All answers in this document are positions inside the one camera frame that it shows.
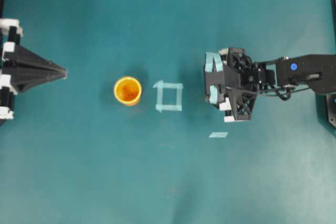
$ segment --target yellow cup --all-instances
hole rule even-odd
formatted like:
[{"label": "yellow cup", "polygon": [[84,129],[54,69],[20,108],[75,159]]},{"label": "yellow cup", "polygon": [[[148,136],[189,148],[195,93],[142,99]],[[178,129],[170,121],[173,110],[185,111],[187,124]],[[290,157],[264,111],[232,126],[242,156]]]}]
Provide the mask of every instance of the yellow cup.
[{"label": "yellow cup", "polygon": [[142,87],[140,82],[131,76],[119,79],[114,85],[115,98],[126,106],[134,106],[140,102]]}]

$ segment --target teal mat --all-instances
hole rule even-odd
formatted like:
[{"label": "teal mat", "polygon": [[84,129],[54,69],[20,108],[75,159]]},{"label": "teal mat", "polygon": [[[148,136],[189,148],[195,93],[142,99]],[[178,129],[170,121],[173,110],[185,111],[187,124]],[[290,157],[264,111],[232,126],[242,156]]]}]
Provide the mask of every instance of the teal mat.
[{"label": "teal mat", "polygon": [[[331,0],[5,0],[4,17],[69,74],[19,95],[0,128],[0,223],[336,222],[320,99],[260,97],[250,122],[224,124],[202,72],[224,47],[336,53]],[[133,108],[113,97],[126,74],[143,85]],[[155,110],[159,80],[183,84],[182,112]]]}]

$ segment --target white bracket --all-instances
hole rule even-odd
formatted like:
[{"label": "white bracket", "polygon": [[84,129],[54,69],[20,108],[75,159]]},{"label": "white bracket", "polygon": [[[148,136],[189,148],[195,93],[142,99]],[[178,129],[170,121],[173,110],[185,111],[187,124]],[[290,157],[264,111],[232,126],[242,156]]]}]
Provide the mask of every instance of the white bracket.
[{"label": "white bracket", "polygon": [[16,34],[19,34],[21,37],[23,37],[23,29],[20,27],[20,21],[18,19],[0,18],[0,29],[3,35],[8,35],[9,28],[11,26],[15,26]]}]

